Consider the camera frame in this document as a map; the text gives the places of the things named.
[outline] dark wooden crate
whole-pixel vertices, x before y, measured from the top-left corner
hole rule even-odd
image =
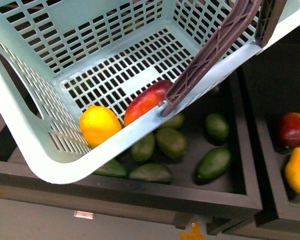
[[[283,173],[292,149],[277,138],[280,117],[300,113],[300,28],[243,64],[239,79],[263,204],[255,224],[300,234],[300,195]]]
[[[176,214],[176,219],[170,223],[177,227],[184,226],[185,221],[189,221],[194,214],[211,216],[214,220],[208,224],[207,233],[212,235],[251,218],[261,211],[262,204],[237,73],[232,73],[222,84],[224,95],[204,95],[183,111],[186,122],[180,131],[189,142],[187,156],[174,161],[157,151],[151,160],[163,163],[172,170],[174,179],[170,185],[93,174],[72,184],[53,185],[38,179],[26,165],[0,162],[0,198],[65,208],[79,206],[83,211],[96,212],[98,210],[86,207],[80,201],[88,199],[174,211],[179,217]],[[229,122],[230,136],[226,142],[213,142],[205,134],[205,116],[214,112],[224,114]],[[211,183],[196,184],[194,170],[206,152],[217,146],[227,147],[233,153],[231,169]],[[138,166],[129,151],[117,159],[129,171]],[[60,196],[69,199],[69,204]]]

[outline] light blue plastic basket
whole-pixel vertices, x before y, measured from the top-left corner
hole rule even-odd
[[[300,2],[288,3],[296,2],[294,12]],[[159,80],[178,78],[232,5],[231,0],[0,0],[0,59],[12,66],[39,114],[29,110],[1,60],[0,112],[31,170],[55,184],[86,177],[260,52],[253,42],[255,17],[170,115],[162,117],[154,108],[94,150],[86,144],[79,119],[88,106],[106,106],[123,123],[137,95]]]

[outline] basket side hole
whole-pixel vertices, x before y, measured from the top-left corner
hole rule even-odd
[[[37,105],[35,104],[35,101],[33,100],[32,96],[28,92],[25,84],[23,83],[23,81],[19,77],[18,73],[15,71],[14,67],[1,54],[0,54],[0,61],[1,61],[2,65],[4,66],[5,70],[7,71],[7,73],[9,74],[10,78],[12,79],[15,87],[17,88],[19,94],[23,98],[23,100],[26,103],[29,110],[35,116],[37,116],[39,119],[43,119],[43,116],[41,115]]]

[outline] basket handle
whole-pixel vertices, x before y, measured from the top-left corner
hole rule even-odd
[[[165,95],[166,117],[231,47],[256,16],[262,0],[237,0],[220,26]]]

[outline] shopping basket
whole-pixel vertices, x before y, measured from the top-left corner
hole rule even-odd
[[[261,25],[276,12],[276,1],[263,2],[269,9]],[[31,170],[54,184],[85,178],[300,25],[300,1],[288,0],[263,46],[266,29],[259,28],[261,41],[255,35],[258,8],[233,42],[223,38],[217,47],[231,43],[227,49],[213,61],[207,51],[202,58],[209,40],[221,40],[211,39],[235,6],[234,0],[0,0],[0,113]],[[97,148],[87,145],[79,119],[90,105],[112,109],[123,123],[131,101],[163,79],[178,84],[162,106]]]

